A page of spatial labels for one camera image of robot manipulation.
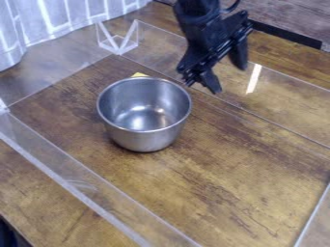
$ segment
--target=black mechanical part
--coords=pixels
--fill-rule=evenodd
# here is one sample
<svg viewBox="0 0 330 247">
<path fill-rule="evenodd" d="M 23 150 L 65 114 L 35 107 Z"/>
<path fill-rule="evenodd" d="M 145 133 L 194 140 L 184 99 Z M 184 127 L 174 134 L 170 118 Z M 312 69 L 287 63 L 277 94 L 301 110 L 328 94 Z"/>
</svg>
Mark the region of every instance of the black mechanical part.
<svg viewBox="0 0 330 247">
<path fill-rule="evenodd" d="M 248 67 L 248 35 L 253 25 L 248 11 L 222 19 L 222 13 L 232 12 L 240 4 L 222 10 L 220 0 L 178 0 L 174 13 L 189 42 L 186 54 L 177 70 L 188 86 L 201 82 L 217 94 L 222 92 L 213 67 L 229 54 L 240 69 Z"/>
</svg>

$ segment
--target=clear acrylic holder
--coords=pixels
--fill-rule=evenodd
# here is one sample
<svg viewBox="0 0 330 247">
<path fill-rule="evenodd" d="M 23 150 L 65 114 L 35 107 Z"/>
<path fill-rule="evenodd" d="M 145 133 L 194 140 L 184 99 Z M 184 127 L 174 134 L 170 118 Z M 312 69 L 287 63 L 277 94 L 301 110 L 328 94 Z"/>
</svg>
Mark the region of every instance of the clear acrylic holder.
<svg viewBox="0 0 330 247">
<path fill-rule="evenodd" d="M 98 40 L 93 37 L 93 41 L 102 48 L 97 49 L 101 54 L 109 54 L 102 53 L 106 49 L 181 81 L 176 66 L 188 45 L 181 36 L 138 20 L 133 25 L 114 20 L 97 24 L 97 38 Z M 63 76 L 78 70 L 79 68 L 75 67 Z M 248 72 L 242 72 L 234 70 L 225 60 L 216 67 L 216 73 L 221 75 L 226 92 L 212 96 L 329 148 L 330 138 L 325 126 L 329 125 L 330 120 L 327 117 L 321 118 L 329 116 L 328 90 L 253 63 L 249 64 Z M 177 230 L 109 180 L 34 131 L 7 109 L 7 105 L 14 105 L 55 82 L 37 85 L 27 94 L 15 92 L 14 97 L 5 100 L 7 102 L 2 104 L 0 109 L 2 139 L 141 246 L 201 246 L 193 240 L 194 237 L 185 234 L 185 229 L 184 232 Z M 201 85 L 197 84 L 194 88 L 210 95 Z M 307 96 L 309 96 L 309 105 L 296 104 L 296 101 L 303 101 Z M 312 127 L 313 116 L 323 121 L 319 126 Z"/>
</svg>

